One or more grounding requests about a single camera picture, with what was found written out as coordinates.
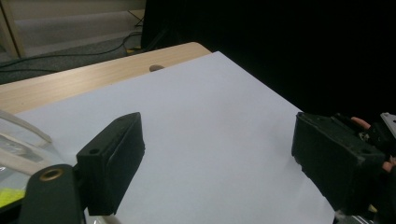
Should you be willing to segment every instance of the white paper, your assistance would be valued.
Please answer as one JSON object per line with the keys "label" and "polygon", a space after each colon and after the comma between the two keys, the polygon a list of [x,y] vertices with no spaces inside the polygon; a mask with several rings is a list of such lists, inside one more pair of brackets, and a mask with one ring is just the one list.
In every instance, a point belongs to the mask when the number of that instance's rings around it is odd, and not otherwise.
{"label": "white paper", "polygon": [[64,160],[112,120],[140,112],[146,154],[121,223],[331,224],[291,156],[294,105],[220,52],[18,114]]}

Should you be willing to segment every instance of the black cable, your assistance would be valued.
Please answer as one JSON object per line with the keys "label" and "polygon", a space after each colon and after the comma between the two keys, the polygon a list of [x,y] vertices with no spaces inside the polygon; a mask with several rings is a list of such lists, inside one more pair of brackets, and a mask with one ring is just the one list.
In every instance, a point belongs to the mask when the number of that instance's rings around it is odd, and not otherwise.
{"label": "black cable", "polygon": [[140,21],[134,27],[143,26],[143,24],[139,24],[139,23],[142,22],[144,19],[145,17],[142,17],[142,19],[140,19]]}
{"label": "black cable", "polygon": [[[8,63],[8,64],[5,64],[5,65],[2,65],[2,66],[0,66],[0,69],[5,68],[5,67],[9,67],[9,66],[17,64],[17,63],[28,62],[28,61],[32,61],[32,60],[35,60],[35,59],[54,58],[54,57],[97,56],[97,55],[107,54],[109,52],[112,52],[114,50],[119,49],[120,47],[124,47],[124,49],[126,50],[125,43],[129,39],[129,37],[134,36],[134,35],[141,35],[141,34],[142,34],[142,32],[132,32],[132,33],[128,34],[126,37],[123,38],[122,43],[118,47],[116,47],[114,49],[111,49],[111,50],[108,50],[108,51],[105,51],[105,52],[92,53],[92,54],[58,54],[58,55],[37,56],[37,57],[32,57],[32,58],[27,58],[27,59],[21,59],[19,61],[14,62],[14,63]],[[0,72],[11,72],[11,71],[14,71],[14,70],[0,71]]]}

